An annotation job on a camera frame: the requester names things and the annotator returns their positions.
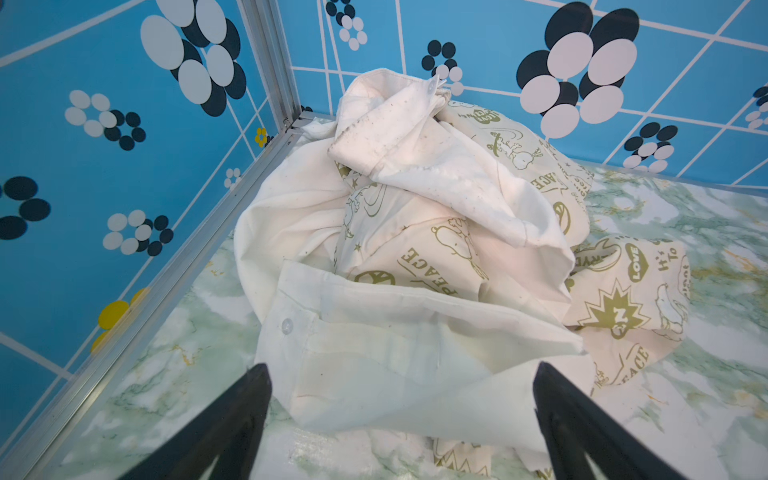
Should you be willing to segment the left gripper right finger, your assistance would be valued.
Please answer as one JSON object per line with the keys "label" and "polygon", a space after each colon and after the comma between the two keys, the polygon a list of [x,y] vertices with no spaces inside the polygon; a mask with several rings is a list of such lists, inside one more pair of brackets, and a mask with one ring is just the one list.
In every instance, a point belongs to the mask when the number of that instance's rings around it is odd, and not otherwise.
{"label": "left gripper right finger", "polygon": [[539,364],[533,395],[557,479],[593,479],[594,467],[608,479],[682,477],[551,364]]}

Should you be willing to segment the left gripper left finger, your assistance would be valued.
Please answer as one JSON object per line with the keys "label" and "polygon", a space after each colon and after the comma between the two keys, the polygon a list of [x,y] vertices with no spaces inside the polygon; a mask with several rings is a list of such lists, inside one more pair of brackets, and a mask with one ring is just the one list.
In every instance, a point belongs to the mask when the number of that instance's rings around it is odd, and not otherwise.
{"label": "left gripper left finger", "polygon": [[248,479],[263,435],[272,382],[253,366],[124,479]]}

